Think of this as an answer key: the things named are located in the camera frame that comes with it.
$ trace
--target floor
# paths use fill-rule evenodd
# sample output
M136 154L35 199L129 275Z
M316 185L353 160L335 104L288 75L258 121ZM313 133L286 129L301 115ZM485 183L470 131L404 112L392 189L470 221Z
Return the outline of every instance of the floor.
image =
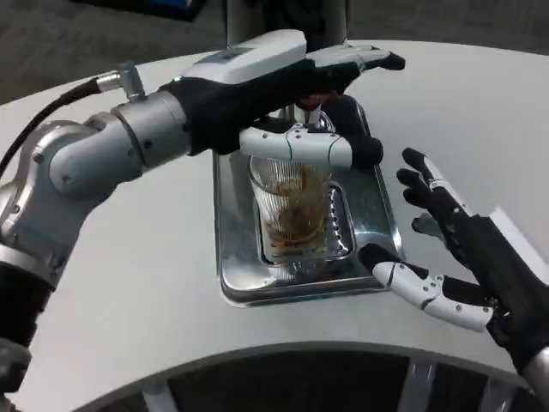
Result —
M351 0L351 39L421 39L549 54L544 0ZM67 81L223 46L220 0L192 24L69 0L0 1L0 104Z
M449 41L549 54L549 1L352 0L352 7L351 39ZM68 0L1 0L0 104L122 61L203 52L223 41L219 0L210 0L192 24ZM348 354L280 354L265 361L268 367L264 360L213 367L169 385L182 411L384 411L396 410L407 370L402 358ZM428 410L477 410L486 381L439 366ZM379 408L369 409L375 402ZM520 391L511 411L538 408ZM102 409L144 411L139 393Z

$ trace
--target black cable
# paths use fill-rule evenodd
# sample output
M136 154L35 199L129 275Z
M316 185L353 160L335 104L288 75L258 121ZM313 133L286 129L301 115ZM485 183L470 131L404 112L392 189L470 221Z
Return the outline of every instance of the black cable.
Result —
M25 143L33 130L36 129L52 113L54 113L58 108L67 106L77 100L83 99L84 97L91 96L92 94L101 93L101 90L97 83L97 79L97 77L90 79L87 82L84 82L83 84L72 88L67 93L61 94L56 100L54 100L48 106L44 107L44 109L42 109L36 116L34 116L30 123L27 124L25 129L23 129L19 136L11 143L2 160L0 161L0 178L6 172L8 164L13 160L15 154L21 148L23 143Z

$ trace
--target blue object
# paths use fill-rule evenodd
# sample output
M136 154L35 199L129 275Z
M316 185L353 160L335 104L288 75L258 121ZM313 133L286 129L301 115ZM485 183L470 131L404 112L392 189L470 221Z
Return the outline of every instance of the blue object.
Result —
M179 7L181 9L186 9L189 5L189 0L148 0L153 4L162 4L165 6Z

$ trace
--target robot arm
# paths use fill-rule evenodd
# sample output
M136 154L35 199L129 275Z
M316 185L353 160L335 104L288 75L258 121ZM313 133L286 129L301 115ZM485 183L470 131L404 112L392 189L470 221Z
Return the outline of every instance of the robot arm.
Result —
M0 188L0 391L19 389L36 319L81 226L119 184L206 149L372 166L381 160L379 144L303 125L276 129L267 116L310 94L343 90L364 70L396 64L403 60L369 46L307 55L304 35L282 30L212 54L148 96L135 68L123 67L94 87L122 87L128 103L84 124L56 121L30 134L15 178ZM378 153L368 154L369 147Z
M414 219L413 229L442 239L479 286L431 277L376 245L360 251L361 261L424 312L471 330L486 327L549 410L549 266L501 209L474 214L429 158L410 148L403 157L417 171L397 173L404 197L431 216Z

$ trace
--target gray carpet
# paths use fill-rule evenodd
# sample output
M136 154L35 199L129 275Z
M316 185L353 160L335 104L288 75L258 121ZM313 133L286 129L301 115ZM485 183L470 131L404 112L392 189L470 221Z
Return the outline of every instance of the gray carpet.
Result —
M352 0L350 38L549 53L547 0ZM0 104L61 83L223 46L220 0L189 24L68 0L0 0Z

